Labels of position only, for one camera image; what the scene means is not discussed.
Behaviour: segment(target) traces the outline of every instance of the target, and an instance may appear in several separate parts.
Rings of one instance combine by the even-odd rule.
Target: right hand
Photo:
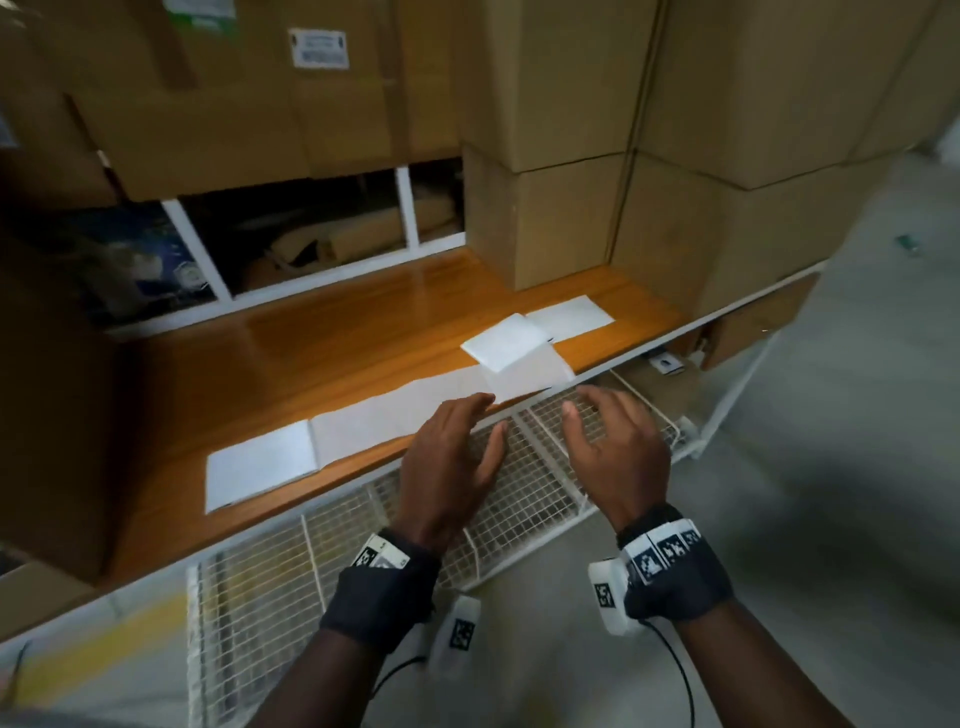
[[[563,407],[564,440],[577,478],[619,533],[666,502],[670,448],[649,410],[628,395],[589,384],[577,393],[600,411],[607,436],[591,443],[572,401]]]

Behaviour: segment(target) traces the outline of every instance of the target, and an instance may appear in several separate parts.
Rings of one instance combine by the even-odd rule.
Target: left hand
[[[494,399],[476,394],[445,401],[403,456],[400,503],[391,528],[437,556],[473,518],[506,454],[506,420],[494,426],[479,463],[467,449],[470,431]]]

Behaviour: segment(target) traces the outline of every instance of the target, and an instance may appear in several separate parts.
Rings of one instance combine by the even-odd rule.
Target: wrist strap
[[[713,549],[693,521],[682,516],[637,535],[623,547],[621,558],[630,575],[624,606],[631,619],[696,619],[733,596]]]
[[[384,528],[340,572],[320,626],[389,654],[414,624],[430,619],[439,574],[440,559]]]

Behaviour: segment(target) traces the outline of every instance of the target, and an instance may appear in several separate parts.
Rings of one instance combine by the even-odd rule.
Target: hand
[[[507,421],[496,424],[477,463],[467,450],[493,395],[448,400],[414,437],[400,465],[400,503],[392,528],[442,556],[477,512],[507,451]]]
[[[591,385],[577,387],[600,410],[607,437],[593,443],[584,434],[580,413],[564,402],[564,440],[570,465],[587,494],[619,533],[666,501],[670,448],[653,416],[626,392]]]

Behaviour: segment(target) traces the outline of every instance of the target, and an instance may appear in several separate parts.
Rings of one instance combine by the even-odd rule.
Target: yellow floor line
[[[92,677],[180,632],[186,639],[186,594],[141,609],[89,638],[51,654],[30,657],[17,681],[14,704],[49,706]]]

